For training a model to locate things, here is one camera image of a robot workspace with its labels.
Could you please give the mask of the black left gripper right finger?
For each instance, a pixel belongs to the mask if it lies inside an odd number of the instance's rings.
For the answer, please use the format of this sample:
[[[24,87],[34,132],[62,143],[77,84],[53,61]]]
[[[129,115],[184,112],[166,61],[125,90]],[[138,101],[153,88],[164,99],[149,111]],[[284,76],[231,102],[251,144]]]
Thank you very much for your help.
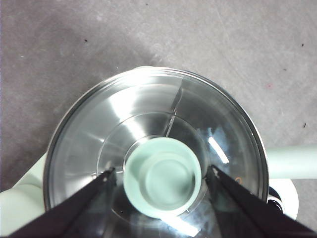
[[[223,238],[315,238],[316,232],[284,215],[211,165],[210,203]]]

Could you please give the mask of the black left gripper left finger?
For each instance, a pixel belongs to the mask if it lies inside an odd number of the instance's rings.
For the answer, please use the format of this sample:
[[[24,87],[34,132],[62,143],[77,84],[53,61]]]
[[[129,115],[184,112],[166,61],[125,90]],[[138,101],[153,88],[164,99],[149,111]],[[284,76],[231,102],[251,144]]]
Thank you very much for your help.
[[[116,169],[99,174],[71,197],[32,220],[11,238],[103,238],[109,225]]]

